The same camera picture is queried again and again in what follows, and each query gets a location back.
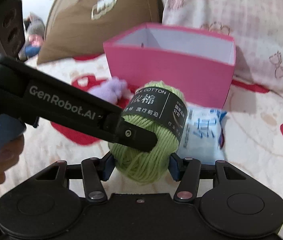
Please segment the blue white tissue pack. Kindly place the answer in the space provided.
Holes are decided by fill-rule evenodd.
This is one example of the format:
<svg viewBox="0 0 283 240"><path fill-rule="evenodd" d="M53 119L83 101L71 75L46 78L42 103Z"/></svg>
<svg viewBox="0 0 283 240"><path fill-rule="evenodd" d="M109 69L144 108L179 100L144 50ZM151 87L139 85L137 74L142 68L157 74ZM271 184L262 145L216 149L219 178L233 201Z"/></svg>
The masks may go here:
<svg viewBox="0 0 283 240"><path fill-rule="evenodd" d="M189 106L186 127L177 155L193 158L203 164L214 165L225 160L223 119L227 112L221 109Z"/></svg>

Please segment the green yarn ball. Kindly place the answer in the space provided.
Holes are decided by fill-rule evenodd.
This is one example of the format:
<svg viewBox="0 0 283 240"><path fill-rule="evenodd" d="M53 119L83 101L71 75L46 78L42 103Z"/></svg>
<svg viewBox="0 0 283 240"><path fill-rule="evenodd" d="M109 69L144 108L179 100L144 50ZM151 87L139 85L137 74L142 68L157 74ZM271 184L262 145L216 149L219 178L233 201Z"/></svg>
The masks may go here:
<svg viewBox="0 0 283 240"><path fill-rule="evenodd" d="M157 143L150 152L110 143L108 146L116 160L116 168L141 184L159 180L168 169L170 155L180 145L187 118L183 93L163 81L151 81L136 90L124 109L123 118L155 133Z"/></svg>

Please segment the purple plush toy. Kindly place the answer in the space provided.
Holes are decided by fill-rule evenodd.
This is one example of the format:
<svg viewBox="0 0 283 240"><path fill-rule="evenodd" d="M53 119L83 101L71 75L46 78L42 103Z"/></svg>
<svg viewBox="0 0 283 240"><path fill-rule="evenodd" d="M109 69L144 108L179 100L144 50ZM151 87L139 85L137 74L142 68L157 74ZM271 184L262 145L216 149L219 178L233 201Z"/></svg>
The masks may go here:
<svg viewBox="0 0 283 240"><path fill-rule="evenodd" d="M88 90L89 94L116 105L127 91L127 82L114 77Z"/></svg>

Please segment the pink cardboard box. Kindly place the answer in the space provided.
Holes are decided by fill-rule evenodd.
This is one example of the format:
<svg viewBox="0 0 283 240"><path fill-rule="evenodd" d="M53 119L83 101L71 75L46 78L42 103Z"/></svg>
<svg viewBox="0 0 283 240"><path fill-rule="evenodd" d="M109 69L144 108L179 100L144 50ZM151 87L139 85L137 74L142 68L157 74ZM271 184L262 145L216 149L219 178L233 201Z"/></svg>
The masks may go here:
<svg viewBox="0 0 283 240"><path fill-rule="evenodd" d="M142 87L163 81L187 102L222 109L233 79L236 46L225 34L145 23L103 44L110 74Z"/></svg>

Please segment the brown pillow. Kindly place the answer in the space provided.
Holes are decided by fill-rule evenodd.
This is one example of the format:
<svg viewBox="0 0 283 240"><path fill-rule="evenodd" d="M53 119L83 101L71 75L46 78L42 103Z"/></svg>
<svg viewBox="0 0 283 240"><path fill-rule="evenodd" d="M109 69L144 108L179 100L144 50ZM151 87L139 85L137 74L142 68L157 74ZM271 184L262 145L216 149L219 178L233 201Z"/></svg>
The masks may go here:
<svg viewBox="0 0 283 240"><path fill-rule="evenodd" d="M162 0L55 0L37 64L101 55L105 41L162 15Z"/></svg>

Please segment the pink floral quilt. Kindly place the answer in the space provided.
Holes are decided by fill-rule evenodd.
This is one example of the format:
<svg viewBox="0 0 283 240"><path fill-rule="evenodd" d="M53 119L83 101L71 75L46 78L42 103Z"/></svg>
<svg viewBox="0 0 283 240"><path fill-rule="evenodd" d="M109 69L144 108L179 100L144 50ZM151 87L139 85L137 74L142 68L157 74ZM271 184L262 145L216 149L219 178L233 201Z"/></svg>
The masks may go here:
<svg viewBox="0 0 283 240"><path fill-rule="evenodd" d="M234 38L235 75L283 97L283 0L162 0L163 23Z"/></svg>

